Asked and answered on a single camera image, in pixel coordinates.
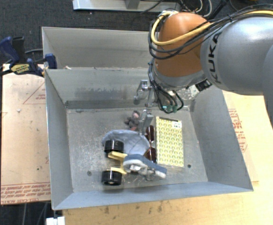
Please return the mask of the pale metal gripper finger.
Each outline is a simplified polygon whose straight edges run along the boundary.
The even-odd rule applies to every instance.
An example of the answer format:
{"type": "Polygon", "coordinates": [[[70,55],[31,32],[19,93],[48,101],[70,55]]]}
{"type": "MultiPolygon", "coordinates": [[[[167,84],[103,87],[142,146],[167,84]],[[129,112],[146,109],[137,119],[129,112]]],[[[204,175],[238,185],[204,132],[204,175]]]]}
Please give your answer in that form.
{"type": "Polygon", "coordinates": [[[139,124],[138,124],[138,131],[140,135],[144,135],[146,128],[150,126],[154,115],[152,114],[151,110],[145,109],[140,114],[139,124]]]}
{"type": "Polygon", "coordinates": [[[148,93],[149,93],[148,80],[141,80],[136,90],[136,95],[134,96],[133,103],[135,105],[140,104],[141,100],[147,98],[148,93]]]}

